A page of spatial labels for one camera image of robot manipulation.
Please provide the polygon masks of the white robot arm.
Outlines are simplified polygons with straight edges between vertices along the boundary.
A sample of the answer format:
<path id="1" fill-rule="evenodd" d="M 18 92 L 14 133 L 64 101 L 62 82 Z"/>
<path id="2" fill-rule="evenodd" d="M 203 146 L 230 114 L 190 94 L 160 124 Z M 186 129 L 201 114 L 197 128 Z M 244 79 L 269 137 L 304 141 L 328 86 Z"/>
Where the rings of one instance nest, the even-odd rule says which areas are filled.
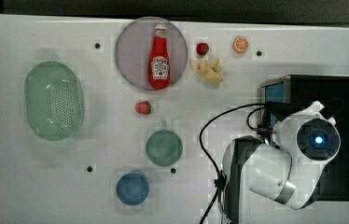
<path id="1" fill-rule="evenodd" d="M 246 224 L 251 192 L 291 209 L 313 201 L 326 166 L 340 151 L 335 118 L 321 114 L 318 101 L 280 118 L 270 128 L 274 142 L 252 135 L 232 140 L 222 159 L 224 187 L 218 199 L 222 224 Z"/>

